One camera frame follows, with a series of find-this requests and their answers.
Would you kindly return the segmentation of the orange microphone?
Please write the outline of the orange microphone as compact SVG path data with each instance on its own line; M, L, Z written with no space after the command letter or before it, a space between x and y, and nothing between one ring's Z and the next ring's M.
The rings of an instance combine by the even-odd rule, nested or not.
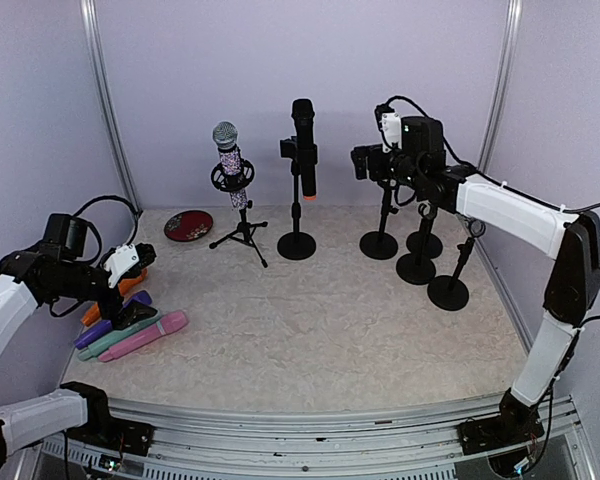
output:
M148 269L144 268L139 276L137 276L135 278L131 278L131 279L121 280L120 283L118 284L119 293L123 297L125 297L132 290L133 287L142 283L146 279L147 276L148 276ZM91 325L93 325L94 323L99 321L100 318L101 318L101 314L100 314L99 307L96 303L94 303L86 311L86 313L82 317L81 322L85 327L90 327Z

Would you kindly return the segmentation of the black round-base stand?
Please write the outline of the black round-base stand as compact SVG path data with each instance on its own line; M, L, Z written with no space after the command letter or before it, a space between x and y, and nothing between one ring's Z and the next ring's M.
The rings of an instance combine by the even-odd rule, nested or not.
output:
M442 242L432 232L433 221L422 218L417 231L411 233L406 240L406 247L411 253L417 253L424 247L424 254L430 259L438 258L443 250Z

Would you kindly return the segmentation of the silver rhinestone microphone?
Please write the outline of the silver rhinestone microphone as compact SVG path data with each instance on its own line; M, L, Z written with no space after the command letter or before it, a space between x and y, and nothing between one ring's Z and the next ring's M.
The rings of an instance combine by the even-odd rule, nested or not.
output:
M230 195L232 206L242 210L247 207L247 196L244 188L239 188L244 181L243 161L237 145L238 130L228 121L219 122L213 129L212 138L219 154L222 180L220 184Z

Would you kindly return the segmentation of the pink microphone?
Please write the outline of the pink microphone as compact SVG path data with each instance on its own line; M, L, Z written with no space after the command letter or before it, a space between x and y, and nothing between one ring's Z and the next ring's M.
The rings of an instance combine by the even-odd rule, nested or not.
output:
M183 311L174 311L163 316L154 324L121 340L98 356L98 361L107 363L117 360L155 340L171 335L189 324L189 319Z

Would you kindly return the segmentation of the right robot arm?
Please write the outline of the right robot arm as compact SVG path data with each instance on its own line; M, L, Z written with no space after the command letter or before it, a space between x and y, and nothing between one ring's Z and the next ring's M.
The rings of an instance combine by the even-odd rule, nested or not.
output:
M401 116L390 100L376 106L380 143L359 146L351 159L357 179L370 179L386 193L382 212L400 207L401 187L412 190L421 228L397 263L411 284L426 284L430 299L451 310L459 300L455 277L438 276L432 263L431 228L438 211L461 217L467 226L496 227L534 246L553 262L545 288L543 319L527 361L504 394L491 427L471 424L498 442L511 444L530 434L541 400L568 365L600 291L600 218L596 208L567 209L541 201L488 177L467 161L450 166L454 153L442 123L424 110Z

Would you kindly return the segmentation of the purple microphone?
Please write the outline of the purple microphone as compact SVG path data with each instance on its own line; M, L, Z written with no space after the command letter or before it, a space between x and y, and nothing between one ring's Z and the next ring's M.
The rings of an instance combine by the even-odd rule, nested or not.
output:
M146 290L141 290L135 294L133 294L123 305L123 308L129 305L131 302L139 302L145 305L152 306L153 300L150 294ZM82 350L95 342L96 340L102 338L106 334L110 333L114 330L124 330L124 329L115 329L114 324L109 320L100 320L94 326L89 327L85 333L82 333L75 341L74 346L78 350Z

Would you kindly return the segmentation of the black tripod mic stand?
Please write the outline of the black tripod mic stand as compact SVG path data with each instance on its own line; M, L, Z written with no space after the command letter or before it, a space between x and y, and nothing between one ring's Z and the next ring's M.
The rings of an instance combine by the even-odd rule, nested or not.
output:
M229 174L225 171L222 163L218 163L213 168L210 176L213 187L218 191L229 194L239 193L241 190L246 190L246 188L255 178L255 169L251 162L246 159L241 159L239 165L240 171L238 173ZM236 241L242 245L253 248L259 257L262 266L267 268L268 263L262 256L253 238L253 235L258 228L266 228L268 226L268 222L249 222L247 219L247 211L251 209L252 206L253 202L251 200L247 200L246 204L239 209L240 221L237 223L236 228L219 240L211 242L209 244L209 248L215 249L227 240Z

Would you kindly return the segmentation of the teal microphone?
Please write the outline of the teal microphone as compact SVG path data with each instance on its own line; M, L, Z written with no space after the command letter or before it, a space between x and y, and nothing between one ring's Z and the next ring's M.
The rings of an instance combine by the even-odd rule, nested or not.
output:
M156 321L158 320L144 320L124 330L111 331L104 337L96 340L95 342L87 346L85 349L81 350L78 354L78 359L81 361L86 361L91 358L98 358L99 355L104 353L108 348L110 348L114 344L154 324Z

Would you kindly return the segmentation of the black tall microphone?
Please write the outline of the black tall microphone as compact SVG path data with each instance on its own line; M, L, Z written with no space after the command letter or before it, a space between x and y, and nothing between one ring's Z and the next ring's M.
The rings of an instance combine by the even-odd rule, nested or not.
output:
M302 194L305 200L317 198L317 146L314 142L313 104L308 98L293 101L292 119L296 130L296 161L300 167Z

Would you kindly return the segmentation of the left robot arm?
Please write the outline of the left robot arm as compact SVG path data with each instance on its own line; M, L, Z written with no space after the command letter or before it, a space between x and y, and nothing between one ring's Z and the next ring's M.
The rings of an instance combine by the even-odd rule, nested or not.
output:
M0 260L0 357L25 321L61 299L72 299L76 306L96 303L115 332L155 319L154 308L126 303L119 290L121 281L138 277L155 261L154 247L127 240L85 258L86 238L97 232L79 212L53 213L39 241ZM60 432L121 454L145 456L154 429L113 416L104 390L64 383L49 394L0 406L0 469L15 452Z

